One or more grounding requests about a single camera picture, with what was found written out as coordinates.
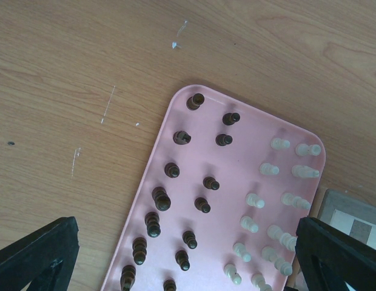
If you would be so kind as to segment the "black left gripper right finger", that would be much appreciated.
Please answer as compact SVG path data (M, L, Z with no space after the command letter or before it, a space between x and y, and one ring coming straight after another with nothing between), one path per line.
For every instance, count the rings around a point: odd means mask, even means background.
M309 290L376 290L376 250L317 218L300 219L295 252Z

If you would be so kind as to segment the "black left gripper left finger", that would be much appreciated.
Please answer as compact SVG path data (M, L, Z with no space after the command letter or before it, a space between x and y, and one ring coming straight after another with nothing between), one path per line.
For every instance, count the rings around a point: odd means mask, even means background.
M67 290L79 252L75 217L62 217L0 250L0 290Z

